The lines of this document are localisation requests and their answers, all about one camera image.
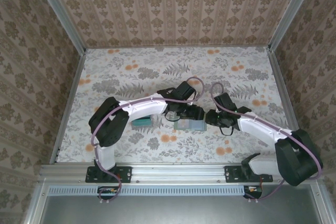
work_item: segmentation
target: gray leaf pattern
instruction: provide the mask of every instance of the gray leaf pattern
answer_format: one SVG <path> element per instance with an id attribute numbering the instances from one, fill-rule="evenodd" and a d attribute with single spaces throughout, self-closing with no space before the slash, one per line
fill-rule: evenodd
<path id="1" fill-rule="evenodd" d="M 259 63 L 251 65 L 250 61 Z M 206 93 L 196 102 L 205 111 L 216 108 L 209 90 L 220 82 L 237 106 L 251 108 L 267 121 L 286 127 L 271 73 L 263 47 L 88 49 L 57 161 L 92 162 L 88 121 L 106 98 L 142 98 L 177 87 L 191 76 L 205 83 Z M 190 80 L 190 85 L 201 91 L 198 81 Z M 220 86 L 214 88 L 215 94 L 221 91 Z M 15 120 L 17 114 L 11 109 L 0 104 L 1 119 Z M 174 123 L 163 115 L 152 115 L 151 126 L 126 125 L 116 143 L 115 158 L 121 163 L 223 163 L 241 162 L 252 153 L 273 151 L 274 147 L 239 131 L 222 136 L 218 128 L 209 125 L 206 132 L 176 131 Z M 22 167 L 29 164 L 26 159 L 22 162 Z"/>

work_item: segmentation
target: ventilated metal strip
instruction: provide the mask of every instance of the ventilated metal strip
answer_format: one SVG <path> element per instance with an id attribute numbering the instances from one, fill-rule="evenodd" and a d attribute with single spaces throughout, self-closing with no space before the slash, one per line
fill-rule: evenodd
<path id="1" fill-rule="evenodd" d="M 48 196 L 97 196 L 98 186 L 50 186 Z M 244 195 L 244 186 L 132 186 L 120 196 L 232 196 Z"/>

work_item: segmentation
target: patterned floor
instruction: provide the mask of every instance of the patterned floor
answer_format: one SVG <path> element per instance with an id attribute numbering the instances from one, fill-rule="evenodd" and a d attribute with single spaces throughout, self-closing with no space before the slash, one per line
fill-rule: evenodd
<path id="1" fill-rule="evenodd" d="M 206 85 L 205 95 L 197 102 L 205 111 L 215 108 L 209 89 L 219 81 L 237 106 L 287 127 L 264 47 L 89 49 L 57 162 L 93 160 L 88 121 L 107 97 L 141 98 L 177 87 L 190 76 L 202 78 Z M 199 81 L 191 85 L 201 90 Z M 117 162 L 130 163 L 221 163 L 240 162 L 252 153 L 271 150 L 246 133 L 222 136 L 209 125 L 206 132 L 175 131 L 173 123 L 155 115 L 151 128 L 127 126 L 115 156 Z"/>

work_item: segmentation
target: patterned wall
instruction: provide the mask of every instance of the patterned wall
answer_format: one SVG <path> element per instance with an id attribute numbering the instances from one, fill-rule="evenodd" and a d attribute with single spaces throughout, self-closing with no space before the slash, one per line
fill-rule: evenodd
<path id="1" fill-rule="evenodd" d="M 299 124 L 324 160 L 336 206 L 336 0 L 304 0 L 276 55 Z"/>
<path id="2" fill-rule="evenodd" d="M 61 0 L 88 48 L 268 44 L 290 0 Z"/>
<path id="3" fill-rule="evenodd" d="M 78 59 L 47 0 L 0 0 L 0 223 L 29 206 Z"/>

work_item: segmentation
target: floral wallpaper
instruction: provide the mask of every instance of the floral wallpaper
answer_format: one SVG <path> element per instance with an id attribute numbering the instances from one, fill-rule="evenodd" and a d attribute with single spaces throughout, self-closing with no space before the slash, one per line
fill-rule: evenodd
<path id="1" fill-rule="evenodd" d="M 87 48 L 266 45 L 290 0 L 61 0 Z"/>
<path id="2" fill-rule="evenodd" d="M 47 0 L 0 0 L 0 223 L 24 218 L 78 59 Z"/>
<path id="3" fill-rule="evenodd" d="M 336 206 L 336 0 L 304 0 L 276 55 L 300 127 L 321 152 Z"/>
<path id="4" fill-rule="evenodd" d="M 288 127 L 265 47 L 88 49 L 57 161 L 93 161 L 88 122 L 106 98 L 142 98 L 177 87 L 190 76 L 205 83 L 205 94 L 197 101 L 205 111 L 215 108 L 209 89 L 219 81 L 237 106 Z M 201 91 L 199 81 L 190 84 Z M 123 163 L 221 163 L 241 162 L 260 151 L 274 152 L 274 146 L 240 131 L 223 136 L 210 125 L 205 132 L 174 130 L 172 122 L 154 115 L 151 127 L 126 126 L 115 158 Z"/>

